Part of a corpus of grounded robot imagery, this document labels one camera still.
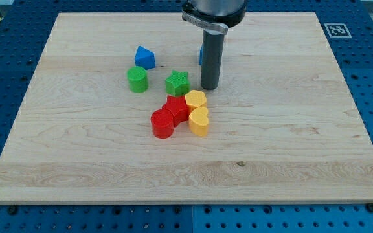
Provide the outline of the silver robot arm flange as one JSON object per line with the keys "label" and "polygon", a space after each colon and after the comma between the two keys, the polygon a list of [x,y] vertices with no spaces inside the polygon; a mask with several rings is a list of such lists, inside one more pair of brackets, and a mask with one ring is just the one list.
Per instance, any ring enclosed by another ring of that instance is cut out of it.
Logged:
{"label": "silver robot arm flange", "polygon": [[182,20],[214,35],[227,35],[245,15],[247,0],[187,0]]}

